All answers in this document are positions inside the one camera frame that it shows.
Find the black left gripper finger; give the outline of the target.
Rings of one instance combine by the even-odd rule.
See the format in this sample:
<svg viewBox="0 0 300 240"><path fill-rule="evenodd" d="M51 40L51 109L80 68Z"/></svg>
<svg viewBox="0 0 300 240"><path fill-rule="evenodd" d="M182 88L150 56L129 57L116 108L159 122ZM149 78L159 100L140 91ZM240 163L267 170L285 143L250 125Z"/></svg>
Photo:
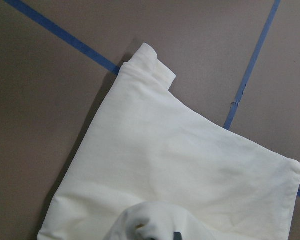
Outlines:
<svg viewBox="0 0 300 240"><path fill-rule="evenodd" d="M174 232L173 240L183 240L182 234L180 232Z"/></svg>

